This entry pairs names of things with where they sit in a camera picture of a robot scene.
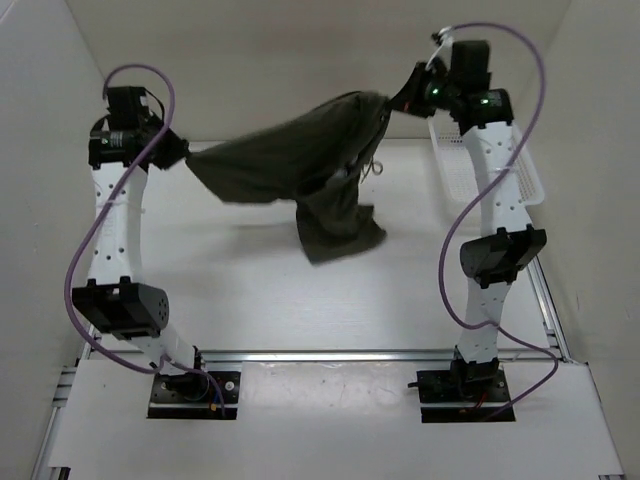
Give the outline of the olive green shorts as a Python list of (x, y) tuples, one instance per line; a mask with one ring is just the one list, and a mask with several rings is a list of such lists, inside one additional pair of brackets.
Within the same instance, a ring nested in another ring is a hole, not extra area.
[(380, 246), (386, 231), (359, 200), (390, 121), (387, 96), (339, 95), (303, 115), (189, 154), (185, 163), (226, 204), (296, 205), (305, 256), (322, 264)]

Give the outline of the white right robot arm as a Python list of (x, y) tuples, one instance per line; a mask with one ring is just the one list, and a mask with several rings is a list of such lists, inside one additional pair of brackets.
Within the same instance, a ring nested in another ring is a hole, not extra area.
[(447, 112), (457, 124), (470, 156), (478, 193), (454, 221), (480, 211), (480, 236), (460, 246), (460, 268), (467, 278), (466, 312), (459, 316), (445, 285), (445, 261), (454, 234), (448, 232), (438, 261), (438, 288), (450, 317), (462, 333), (454, 348), (449, 387), (460, 399), (480, 393), (498, 369), (497, 338), (503, 305), (520, 271), (546, 245), (544, 230), (526, 211), (515, 161), (521, 146), (513, 138), (509, 94), (490, 86), (490, 46), (483, 40), (455, 41), (451, 59), (419, 62), (392, 110), (429, 118)]

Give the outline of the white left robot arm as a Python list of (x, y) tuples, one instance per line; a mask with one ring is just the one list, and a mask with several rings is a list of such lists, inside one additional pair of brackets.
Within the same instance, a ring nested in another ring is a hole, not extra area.
[(149, 370), (175, 377), (188, 400), (206, 395), (210, 377), (197, 348), (169, 323), (167, 293), (143, 275), (141, 221), (150, 166), (165, 170), (188, 143), (154, 113), (141, 86), (109, 87), (107, 113), (91, 128), (88, 164), (94, 182), (96, 226), (84, 285), (71, 290), (73, 307), (102, 335), (127, 342), (148, 358)]

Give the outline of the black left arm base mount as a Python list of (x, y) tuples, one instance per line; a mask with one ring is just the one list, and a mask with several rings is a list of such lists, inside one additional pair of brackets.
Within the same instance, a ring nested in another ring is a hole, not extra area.
[(237, 418), (241, 372), (209, 370), (222, 393), (201, 375), (156, 375), (153, 379), (147, 417), (164, 420), (221, 420)]

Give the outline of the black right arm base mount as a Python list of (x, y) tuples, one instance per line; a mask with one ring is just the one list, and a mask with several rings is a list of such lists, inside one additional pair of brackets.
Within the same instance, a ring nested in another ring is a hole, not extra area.
[(516, 421), (497, 359), (480, 364), (454, 359), (448, 369), (417, 371), (407, 387), (418, 392), (424, 424)]

